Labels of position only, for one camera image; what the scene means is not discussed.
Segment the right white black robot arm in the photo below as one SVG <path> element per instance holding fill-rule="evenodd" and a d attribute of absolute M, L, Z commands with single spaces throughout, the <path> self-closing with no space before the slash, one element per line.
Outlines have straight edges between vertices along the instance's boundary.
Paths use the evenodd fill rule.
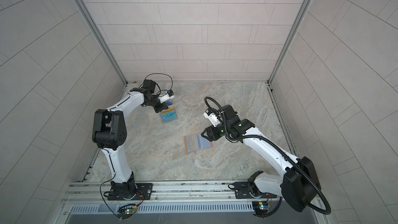
<path fill-rule="evenodd" d="M 276 171 L 276 176 L 258 171 L 248 180 L 249 192 L 254 197 L 263 194 L 281 196 L 295 211 L 302 212 L 321 191 L 313 162 L 282 149 L 269 140 L 248 119 L 240 119 L 231 105 L 220 110 L 208 108 L 204 117 L 211 126 L 202 132 L 202 137 L 217 141 L 226 137 L 232 142 L 240 142 L 256 151 Z"/>

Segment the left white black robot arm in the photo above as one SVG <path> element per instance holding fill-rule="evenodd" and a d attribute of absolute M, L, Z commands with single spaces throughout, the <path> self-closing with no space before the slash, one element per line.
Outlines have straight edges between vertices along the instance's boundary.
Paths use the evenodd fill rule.
<path fill-rule="evenodd" d="M 125 155 L 125 118 L 139 106 L 153 107 L 156 113 L 167 110 L 166 102 L 174 98 L 174 92 L 169 89 L 163 95 L 154 93 L 158 86 L 153 80 L 145 79 L 140 87 L 133 88 L 118 103 L 94 114 L 92 140 L 103 151 L 112 173 L 111 189 L 105 193 L 110 201 L 131 200 L 136 196 L 145 199 L 145 195 L 138 191 Z"/>

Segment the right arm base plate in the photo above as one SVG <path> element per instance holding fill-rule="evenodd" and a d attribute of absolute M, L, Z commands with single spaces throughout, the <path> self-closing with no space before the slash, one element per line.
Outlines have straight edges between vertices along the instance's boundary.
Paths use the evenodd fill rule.
<path fill-rule="evenodd" d="M 254 185 L 247 181 L 237 181 L 228 185 L 228 188 L 233 190 L 236 199 L 275 199 L 278 196 L 270 193 L 262 193 Z"/>

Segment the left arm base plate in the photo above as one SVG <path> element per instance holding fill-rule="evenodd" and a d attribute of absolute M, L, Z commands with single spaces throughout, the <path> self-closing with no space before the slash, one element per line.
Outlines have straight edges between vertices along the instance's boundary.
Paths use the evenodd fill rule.
<path fill-rule="evenodd" d="M 152 183 L 137 183 L 134 186 L 115 184 L 103 196 L 109 201 L 150 200 L 152 190 Z"/>

